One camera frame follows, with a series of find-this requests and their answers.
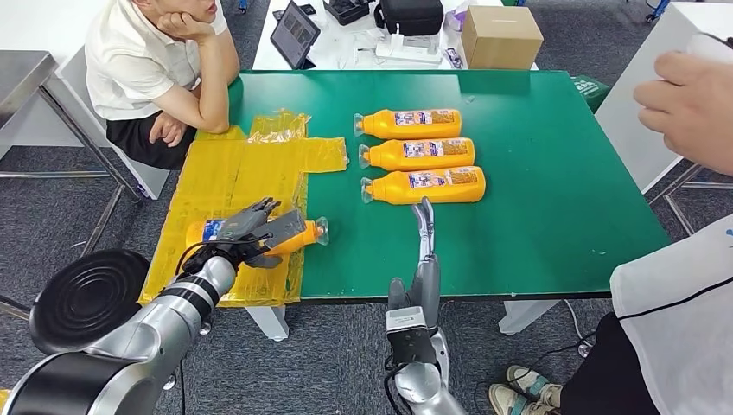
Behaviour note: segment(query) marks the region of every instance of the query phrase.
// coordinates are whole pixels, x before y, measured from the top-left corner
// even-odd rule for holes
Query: black pants
[[[107,139],[118,146],[129,158],[151,167],[180,170],[186,160],[188,147],[194,141],[196,129],[188,127],[176,147],[163,140],[150,143],[150,130],[160,112],[138,119],[107,121]]]
[[[563,387],[560,405],[563,415],[659,415],[615,314],[598,323],[596,345]]]

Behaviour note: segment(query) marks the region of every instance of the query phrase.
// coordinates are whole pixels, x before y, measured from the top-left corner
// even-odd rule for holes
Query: white cloth
[[[733,277],[733,215],[611,277],[617,316],[685,299]],[[733,284],[621,321],[662,415],[733,414]]]
[[[220,0],[211,23],[226,30]],[[174,84],[193,89],[201,75],[195,41],[174,41],[158,30],[132,0],[108,0],[86,36],[86,87],[94,111],[109,120],[145,118],[152,103]]]

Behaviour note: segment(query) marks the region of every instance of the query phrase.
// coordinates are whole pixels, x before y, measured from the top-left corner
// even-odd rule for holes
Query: black round seat
[[[30,335],[45,354],[80,350],[130,319],[150,268],[133,251],[111,249],[56,273],[30,311]]]

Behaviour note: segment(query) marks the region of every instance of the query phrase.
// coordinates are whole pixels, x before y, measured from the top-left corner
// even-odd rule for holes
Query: plastic bottle
[[[186,232],[186,246],[202,240],[216,240],[216,234],[221,229],[223,222],[223,219],[210,219],[192,223]],[[328,245],[328,220],[324,217],[306,220],[304,231],[265,252],[265,255],[293,253],[306,245],[315,243]]]
[[[359,146],[359,165],[363,169],[370,165],[389,171],[470,166],[475,156],[474,142],[469,138],[390,140],[371,149]]]
[[[423,196],[431,202],[479,201],[486,191],[486,178],[478,167],[456,167],[422,171],[393,171],[381,179],[361,179],[361,198],[386,201],[393,205],[419,203]]]
[[[354,114],[354,135],[369,134],[385,140],[452,138],[461,136],[458,110],[390,111]]]

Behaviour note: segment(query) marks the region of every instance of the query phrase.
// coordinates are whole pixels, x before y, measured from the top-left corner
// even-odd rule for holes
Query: sneaker
[[[522,366],[510,366],[507,369],[507,381],[515,391],[540,404],[561,407],[560,393],[563,391],[563,386],[548,382],[545,376],[533,370]]]
[[[497,415],[555,415],[557,408],[530,402],[510,387],[494,384],[489,387],[488,401]]]

